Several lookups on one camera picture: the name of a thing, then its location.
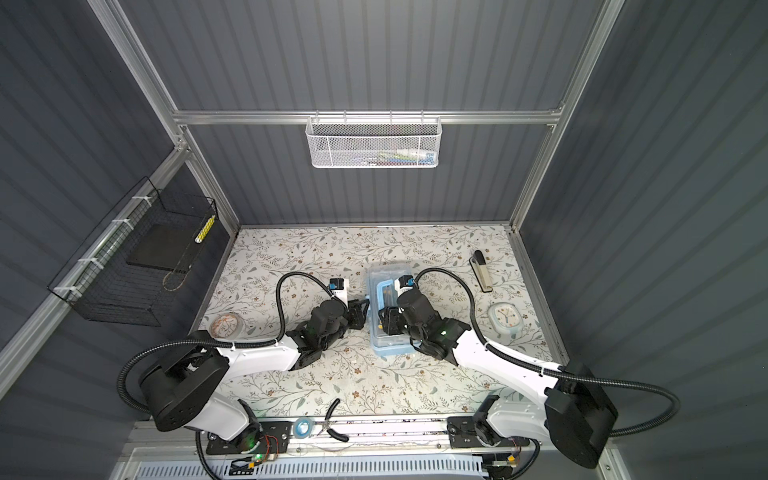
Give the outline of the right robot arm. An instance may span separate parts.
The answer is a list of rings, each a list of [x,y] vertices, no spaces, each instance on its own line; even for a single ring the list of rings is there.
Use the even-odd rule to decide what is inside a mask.
[[[575,361],[562,366],[483,343],[470,324],[441,316],[417,289],[382,308],[379,318],[386,334],[407,336],[416,351],[479,371],[528,401],[526,408],[513,407],[497,394],[487,396],[473,415],[473,430],[482,443],[513,437],[549,440],[572,462],[597,466],[618,411],[586,366]]]

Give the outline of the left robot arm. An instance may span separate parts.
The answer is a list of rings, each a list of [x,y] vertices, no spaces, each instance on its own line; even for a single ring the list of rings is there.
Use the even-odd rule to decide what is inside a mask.
[[[205,431],[224,441],[254,446],[261,437],[255,413],[244,400],[220,395],[219,385],[260,372],[289,372],[312,365],[348,330],[365,326],[369,305],[368,299],[347,304],[326,300],[311,311],[309,320],[267,347],[171,348],[139,379],[156,428]]]

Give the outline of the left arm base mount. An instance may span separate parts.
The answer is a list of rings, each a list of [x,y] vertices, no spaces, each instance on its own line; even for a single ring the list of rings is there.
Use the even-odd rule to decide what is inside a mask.
[[[266,421],[258,427],[247,427],[232,440],[223,440],[209,433],[205,444],[207,455],[279,455],[287,451],[292,423]]]

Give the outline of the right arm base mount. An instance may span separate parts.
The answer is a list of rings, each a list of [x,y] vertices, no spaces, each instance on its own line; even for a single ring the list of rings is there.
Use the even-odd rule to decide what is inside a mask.
[[[531,443],[524,437],[502,438],[489,426],[476,422],[472,416],[448,417],[446,430],[450,446],[454,449],[493,447],[515,449],[528,447]]]

